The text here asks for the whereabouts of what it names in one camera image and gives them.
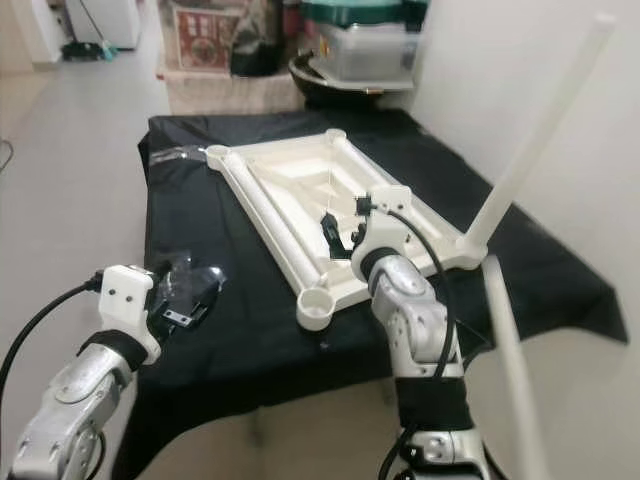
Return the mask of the white plastic children table top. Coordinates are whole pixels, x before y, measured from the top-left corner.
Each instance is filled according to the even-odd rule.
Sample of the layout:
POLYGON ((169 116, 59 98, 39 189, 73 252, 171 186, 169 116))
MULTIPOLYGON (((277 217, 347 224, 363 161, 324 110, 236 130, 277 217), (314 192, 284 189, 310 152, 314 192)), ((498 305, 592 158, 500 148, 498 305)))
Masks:
MULTIPOLYGON (((356 198, 369 192, 358 183, 326 133, 236 147, 206 147, 207 166, 223 174, 225 180, 227 175, 216 164, 220 152, 230 148, 246 159, 260 186, 320 271, 320 287, 294 292, 297 323, 310 332, 328 329, 335 312, 370 297, 369 287, 356 278, 349 259, 340 259, 343 253, 330 253, 321 232, 321 218, 325 212, 332 212, 339 221, 340 238, 348 248, 349 233, 358 223, 356 198)), ((445 269, 477 268, 484 256, 471 262, 454 246, 465 232, 453 227, 428 202, 411 193, 411 205, 401 215, 421 230, 422 238, 417 239, 410 232, 404 255, 426 275, 436 273, 426 251, 428 247, 434 248, 445 269)))

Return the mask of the black tablecloth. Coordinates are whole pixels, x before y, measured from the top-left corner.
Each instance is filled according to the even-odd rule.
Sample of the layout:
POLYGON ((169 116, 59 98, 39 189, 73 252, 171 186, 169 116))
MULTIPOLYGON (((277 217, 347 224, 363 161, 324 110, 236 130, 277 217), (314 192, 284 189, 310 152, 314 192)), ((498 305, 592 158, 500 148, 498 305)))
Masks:
POLYGON ((302 332, 291 285, 219 172, 195 161, 147 165, 164 148, 253 145, 329 129, 346 132, 453 227, 470 224, 492 188, 402 110, 152 116, 138 143, 146 264, 188 251, 225 259, 230 271, 209 325, 174 335, 138 376, 110 480, 136 480, 166 445, 206 422, 388 378, 387 340, 366 305, 339 312, 324 334, 302 332))

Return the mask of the clear tape strip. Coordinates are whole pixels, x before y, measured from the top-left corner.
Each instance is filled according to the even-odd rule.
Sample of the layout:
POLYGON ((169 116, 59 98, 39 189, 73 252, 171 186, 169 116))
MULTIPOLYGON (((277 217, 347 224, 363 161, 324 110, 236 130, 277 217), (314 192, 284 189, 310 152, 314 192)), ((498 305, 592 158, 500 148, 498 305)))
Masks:
POLYGON ((206 163, 209 154, 204 147, 183 146, 174 148, 164 148, 164 150, 152 152, 148 155, 147 165, 156 166, 163 163, 183 163, 183 161, 195 161, 195 163, 206 163))

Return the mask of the black wok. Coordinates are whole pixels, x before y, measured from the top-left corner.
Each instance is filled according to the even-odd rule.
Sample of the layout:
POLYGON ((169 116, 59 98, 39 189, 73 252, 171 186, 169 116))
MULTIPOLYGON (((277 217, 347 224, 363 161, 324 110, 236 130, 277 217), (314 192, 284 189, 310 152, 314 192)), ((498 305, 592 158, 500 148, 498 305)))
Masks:
POLYGON ((325 79, 311 68, 311 52, 305 52, 289 60, 288 72, 294 86, 302 93, 303 105, 307 109, 332 109, 367 111, 378 109, 378 104, 385 96, 380 90, 343 90, 330 86, 325 79))

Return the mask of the white plastic tray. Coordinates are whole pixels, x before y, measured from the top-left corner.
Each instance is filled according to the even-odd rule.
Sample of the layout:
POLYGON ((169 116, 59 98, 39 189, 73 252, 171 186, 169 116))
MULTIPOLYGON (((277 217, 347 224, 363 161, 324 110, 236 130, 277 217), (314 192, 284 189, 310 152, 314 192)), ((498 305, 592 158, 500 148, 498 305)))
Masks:
POLYGON ((411 91, 415 88, 415 82, 413 82, 411 77, 393 79, 343 79, 340 78, 338 74, 315 67, 315 65, 311 64, 311 61, 306 61, 306 63, 302 65, 300 72, 303 73, 303 76, 310 78, 312 82, 319 83, 320 86, 334 88, 334 90, 385 93, 411 91))

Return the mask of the clear plastic container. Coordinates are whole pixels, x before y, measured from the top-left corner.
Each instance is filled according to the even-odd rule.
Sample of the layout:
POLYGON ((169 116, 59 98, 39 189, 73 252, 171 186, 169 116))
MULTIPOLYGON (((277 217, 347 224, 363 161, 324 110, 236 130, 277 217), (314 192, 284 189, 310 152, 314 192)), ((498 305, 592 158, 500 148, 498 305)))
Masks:
POLYGON ((334 81, 406 81, 415 64, 420 33, 403 24, 321 26, 311 68, 334 81))

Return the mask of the glossy black plastic bag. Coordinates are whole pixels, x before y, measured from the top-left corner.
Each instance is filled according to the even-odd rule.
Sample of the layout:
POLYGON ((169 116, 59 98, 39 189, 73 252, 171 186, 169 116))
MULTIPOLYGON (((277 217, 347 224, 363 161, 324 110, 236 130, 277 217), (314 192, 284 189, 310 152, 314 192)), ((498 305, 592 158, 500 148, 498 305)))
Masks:
POLYGON ((247 0, 230 47, 229 72, 234 77, 275 76, 291 42, 288 26, 298 0, 247 0))

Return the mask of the dark green pot lid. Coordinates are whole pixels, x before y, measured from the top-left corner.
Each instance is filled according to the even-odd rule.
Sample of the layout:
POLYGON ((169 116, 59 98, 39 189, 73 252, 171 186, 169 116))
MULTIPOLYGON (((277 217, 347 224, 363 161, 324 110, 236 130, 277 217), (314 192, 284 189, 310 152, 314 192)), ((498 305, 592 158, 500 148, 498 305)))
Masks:
POLYGON ((301 12, 329 26, 375 26, 402 22, 403 0, 302 0, 301 12))

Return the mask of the red printed food carton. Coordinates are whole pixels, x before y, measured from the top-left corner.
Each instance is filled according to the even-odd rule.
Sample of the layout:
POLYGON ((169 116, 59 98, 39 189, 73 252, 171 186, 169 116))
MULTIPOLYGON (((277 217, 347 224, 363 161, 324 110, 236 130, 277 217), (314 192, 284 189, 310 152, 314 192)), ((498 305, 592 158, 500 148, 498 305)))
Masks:
POLYGON ((228 72, 241 10, 177 6, 173 17, 179 68, 192 72, 228 72))

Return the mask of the clear storage box orange lid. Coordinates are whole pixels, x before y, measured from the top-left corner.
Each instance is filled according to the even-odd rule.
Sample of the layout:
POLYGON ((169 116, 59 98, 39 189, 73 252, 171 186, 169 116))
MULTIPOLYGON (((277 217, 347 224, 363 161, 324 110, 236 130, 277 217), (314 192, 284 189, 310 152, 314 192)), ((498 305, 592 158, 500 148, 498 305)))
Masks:
POLYGON ((244 4, 247 0, 157 0, 157 18, 160 20, 161 32, 163 32, 163 51, 165 68, 179 73, 191 74, 215 74, 220 72, 192 72, 179 68, 177 58, 177 31, 173 12, 177 6, 204 9, 236 9, 244 12, 244 4))

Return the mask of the black dustpan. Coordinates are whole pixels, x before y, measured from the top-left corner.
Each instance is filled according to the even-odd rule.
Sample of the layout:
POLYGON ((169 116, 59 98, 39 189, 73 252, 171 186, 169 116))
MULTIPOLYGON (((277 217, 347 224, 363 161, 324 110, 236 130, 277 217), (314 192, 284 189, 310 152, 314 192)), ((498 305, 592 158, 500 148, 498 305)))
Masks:
POLYGON ((116 50, 105 42, 70 41, 60 46, 63 61, 111 61, 116 56, 116 50))

